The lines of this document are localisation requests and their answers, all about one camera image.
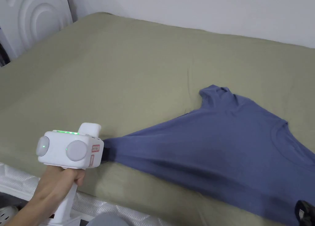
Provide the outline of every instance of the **white handheld device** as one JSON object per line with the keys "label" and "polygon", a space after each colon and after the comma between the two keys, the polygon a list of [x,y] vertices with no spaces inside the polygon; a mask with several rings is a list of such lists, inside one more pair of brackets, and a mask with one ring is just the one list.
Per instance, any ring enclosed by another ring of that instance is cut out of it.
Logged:
{"label": "white handheld device", "polygon": [[[64,169],[87,169],[100,165],[104,142],[98,137],[101,125],[81,124],[78,132],[53,130],[42,136],[37,145],[38,161]],[[73,184],[68,195],[59,205],[54,218],[47,219],[42,225],[79,226],[80,215],[70,215],[77,185]]]}

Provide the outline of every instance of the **device handle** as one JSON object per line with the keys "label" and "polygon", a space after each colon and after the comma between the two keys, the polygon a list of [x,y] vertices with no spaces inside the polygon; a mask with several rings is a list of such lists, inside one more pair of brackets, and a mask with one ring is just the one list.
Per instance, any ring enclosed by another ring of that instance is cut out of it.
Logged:
{"label": "device handle", "polygon": [[65,199],[61,202],[55,212],[54,218],[50,219],[50,223],[61,223],[70,218],[70,212],[74,203],[74,197],[77,191],[77,184],[73,184]]}

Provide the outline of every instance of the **green led light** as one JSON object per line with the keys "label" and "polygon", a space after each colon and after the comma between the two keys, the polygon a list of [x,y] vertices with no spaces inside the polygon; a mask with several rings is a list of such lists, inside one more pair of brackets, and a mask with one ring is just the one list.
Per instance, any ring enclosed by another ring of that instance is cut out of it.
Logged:
{"label": "green led light", "polygon": [[60,131],[60,130],[56,130],[56,132],[79,135],[79,133],[77,133],[77,132],[68,132],[68,131]]}

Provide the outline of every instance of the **t-shirt sleeve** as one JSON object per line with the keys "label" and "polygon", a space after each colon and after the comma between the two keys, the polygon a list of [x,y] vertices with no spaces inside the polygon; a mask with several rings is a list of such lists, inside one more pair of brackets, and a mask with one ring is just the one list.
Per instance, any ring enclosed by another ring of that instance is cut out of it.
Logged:
{"label": "t-shirt sleeve", "polygon": [[199,91],[202,97],[201,108],[228,110],[245,104],[248,98],[232,94],[227,87],[211,85]]}

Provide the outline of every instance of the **white quilted fabric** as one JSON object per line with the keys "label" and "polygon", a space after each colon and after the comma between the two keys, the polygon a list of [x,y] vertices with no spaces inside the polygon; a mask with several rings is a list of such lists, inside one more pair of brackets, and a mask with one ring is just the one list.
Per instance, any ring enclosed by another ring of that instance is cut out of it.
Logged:
{"label": "white quilted fabric", "polygon": [[[34,194],[38,181],[38,177],[0,162],[0,192],[29,200]],[[159,218],[109,204],[81,192],[77,192],[72,209],[81,212],[82,218],[87,221],[99,214],[111,213],[121,217],[130,226],[172,226]]]}

